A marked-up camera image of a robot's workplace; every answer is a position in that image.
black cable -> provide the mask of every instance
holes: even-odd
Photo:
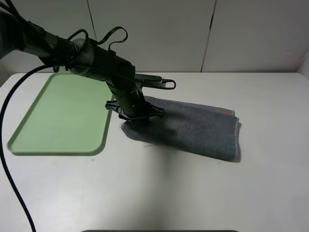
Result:
[[[118,31],[119,29],[122,29],[122,30],[124,30],[124,31],[126,32],[126,37],[125,37],[123,40],[114,41],[114,42],[110,43],[110,45],[108,46],[108,50],[109,50],[109,51],[111,50],[111,45],[112,45],[113,43],[123,43],[124,41],[126,41],[126,40],[127,40],[127,37],[128,37],[128,33],[127,33],[126,29],[124,29],[123,27],[115,27],[115,28],[111,29],[111,30],[104,36],[104,38],[103,38],[102,40],[100,40],[97,44],[98,44],[98,45],[101,45],[101,44],[105,43],[105,42],[108,40],[108,38],[110,38],[110,36],[113,35],[113,34],[114,34],[116,31]]]
[[[80,34],[80,33],[84,33],[85,34],[85,39],[84,42],[82,44],[82,46],[72,55],[72,57],[66,62],[67,64],[69,64],[70,62],[73,62],[86,48],[87,44],[88,44],[88,40],[89,40],[89,35],[88,32],[85,29],[79,29],[78,31],[74,32],[72,35],[70,35],[67,40],[71,40],[73,39],[76,35]],[[59,66],[54,66],[53,67],[53,71],[59,72],[60,67]]]
[[[104,70],[104,69],[101,69],[99,67],[95,67],[95,66],[92,66],[92,65],[80,64],[80,63],[72,63],[70,65],[71,66],[77,66],[77,67],[96,69],[96,70],[99,70],[101,72],[107,73],[109,75],[116,75],[116,76],[122,77],[122,78],[127,79],[127,80],[132,81],[132,82],[138,82],[138,83],[145,84],[147,87],[151,87],[151,88],[163,89],[163,90],[172,90],[172,89],[176,88],[176,82],[174,80],[170,80],[170,79],[165,79],[165,80],[162,81],[162,83],[172,82],[172,83],[174,83],[173,87],[160,87],[160,86],[156,86],[156,85],[153,85],[153,84],[148,84],[148,83],[141,81],[141,80],[138,80],[138,79],[132,79],[130,77],[121,75],[121,74],[116,73],[116,72],[110,72],[110,71],[107,71],[107,70]]]
[[[78,31],[76,31],[75,33],[73,33],[71,36],[68,37],[67,40],[71,40],[73,39],[76,35],[80,34],[80,33],[84,33],[85,34],[85,41],[83,43],[83,45],[80,47],[80,49],[78,49],[76,51],[76,53],[74,54],[74,57],[72,59],[75,59],[76,57],[78,57],[82,52],[83,50],[86,48],[86,45],[88,43],[88,40],[89,40],[89,35],[88,35],[88,32],[85,30],[85,29],[79,29]]]
[[[35,226],[34,226],[34,223],[33,223],[33,220],[31,218],[31,215],[24,203],[24,200],[23,198],[21,197],[13,179],[12,179],[12,176],[10,174],[10,171],[8,169],[8,166],[6,164],[6,161],[5,161],[5,157],[4,157],[4,151],[3,151],[3,145],[2,145],[2,126],[3,126],[3,119],[4,119],[4,114],[5,114],[5,110],[8,106],[8,103],[12,97],[12,95],[14,94],[14,92],[17,90],[17,88],[28,78],[30,77],[32,74],[42,70],[42,69],[47,69],[47,68],[51,68],[52,66],[51,65],[42,65],[38,68],[35,68],[33,70],[31,70],[30,72],[28,72],[27,74],[25,74],[14,86],[13,88],[10,90],[9,94],[6,96],[5,100],[4,100],[4,103],[2,105],[2,108],[1,108],[1,112],[0,112],[0,158],[1,158],[1,162],[2,162],[2,165],[3,165],[3,169],[5,171],[5,174],[6,176],[8,177],[8,180],[12,186],[12,189],[14,191],[14,193],[16,194],[16,197],[18,198],[21,206],[23,207],[23,210],[25,211],[25,214],[27,215],[27,218],[28,218],[28,221],[30,223],[30,226],[31,226],[31,229],[32,229],[32,232],[36,232],[35,230]]]
[[[13,12],[13,14],[17,14],[19,15],[17,9],[15,8],[15,6],[13,5],[13,3],[11,2],[11,0],[5,0],[6,4],[8,4],[8,7],[11,9],[11,11]]]

